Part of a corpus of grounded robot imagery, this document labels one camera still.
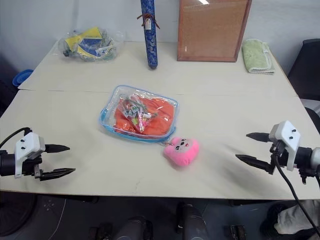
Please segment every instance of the black cable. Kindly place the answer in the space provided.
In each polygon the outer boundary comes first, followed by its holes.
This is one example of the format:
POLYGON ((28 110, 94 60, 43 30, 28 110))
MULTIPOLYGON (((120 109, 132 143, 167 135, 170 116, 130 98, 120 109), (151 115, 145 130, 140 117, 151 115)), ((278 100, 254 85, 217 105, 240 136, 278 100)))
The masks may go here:
POLYGON ((311 217, 309 216, 309 214, 307 213, 306 209, 304 208, 304 206, 302 206, 297 194, 296 194, 296 191, 294 190, 294 187, 292 186, 291 182, 289 181, 289 179, 287 178, 287 176, 284 174, 284 172, 282 171, 281 167, 280 167, 280 164, 278 162, 278 156, 274 156, 274 163, 275 163, 275 166, 276 168, 278 169, 280 175, 283 177, 283 179, 285 180, 285 182, 288 184, 291 192, 292 192, 292 195, 296 201, 296 203, 299 205, 299 207, 301 208, 301 210, 303 211, 304 215, 306 216, 306 218, 309 220, 309 222, 311 223, 312 227, 314 228, 316 234, 319 236, 320 238, 320 232, 317 228, 317 226, 315 225, 314 221, 312 221, 311 217))
POLYGON ((2 143, 0 143, 0 149, 2 148, 3 145, 5 145, 5 143, 10 139, 12 138, 14 135, 22 132, 22 131, 31 131, 31 129, 29 127, 23 127, 23 128, 20 128, 19 130, 11 133, 5 140, 2 141, 2 143))

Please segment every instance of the pink keychain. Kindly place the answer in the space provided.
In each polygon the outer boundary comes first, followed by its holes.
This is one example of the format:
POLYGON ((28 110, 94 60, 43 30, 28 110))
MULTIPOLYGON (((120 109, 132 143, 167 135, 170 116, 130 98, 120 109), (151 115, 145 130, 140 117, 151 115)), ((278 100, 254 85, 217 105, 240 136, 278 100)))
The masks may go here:
POLYGON ((189 165, 199 152, 195 139, 174 137, 164 149, 164 155, 179 166, 189 165))

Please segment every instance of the wooden picture frame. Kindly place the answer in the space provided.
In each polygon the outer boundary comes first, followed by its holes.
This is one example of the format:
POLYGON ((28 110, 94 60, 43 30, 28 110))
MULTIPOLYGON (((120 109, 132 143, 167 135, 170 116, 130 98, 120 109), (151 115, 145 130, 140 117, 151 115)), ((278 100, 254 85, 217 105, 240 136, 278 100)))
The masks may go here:
POLYGON ((236 62, 252 0, 180 0, 178 61, 236 62))

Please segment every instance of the plastic wrapped items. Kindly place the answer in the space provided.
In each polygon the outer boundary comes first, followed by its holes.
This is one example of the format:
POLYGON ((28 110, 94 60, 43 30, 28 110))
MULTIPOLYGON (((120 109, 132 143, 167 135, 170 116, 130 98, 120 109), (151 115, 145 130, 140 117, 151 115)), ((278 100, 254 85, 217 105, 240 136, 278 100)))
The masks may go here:
POLYGON ((97 26, 84 32, 73 32, 58 43, 59 51, 66 57, 80 57, 85 61, 114 59, 124 43, 124 35, 97 26))
POLYGON ((126 85, 117 86, 100 113, 100 123, 127 139, 163 142, 175 131, 177 101, 126 85))

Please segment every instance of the floor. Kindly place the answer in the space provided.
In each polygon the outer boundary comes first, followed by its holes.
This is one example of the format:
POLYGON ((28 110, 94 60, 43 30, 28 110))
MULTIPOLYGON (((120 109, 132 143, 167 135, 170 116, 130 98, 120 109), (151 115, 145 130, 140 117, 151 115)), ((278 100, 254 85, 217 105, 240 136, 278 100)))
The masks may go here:
MULTIPOLYGON (((87 240, 90 227, 113 223, 115 231, 130 217, 152 221, 155 240, 181 240, 175 233, 177 203, 193 204, 202 213, 212 239, 231 239, 230 225, 243 225, 247 240, 263 239, 259 226, 275 202, 231 206, 228 200, 159 197, 100 197, 96 203, 67 199, 59 228, 52 240, 87 240)), ((57 227, 65 199, 40 195, 35 211, 18 232, 0 240, 47 240, 57 227)))

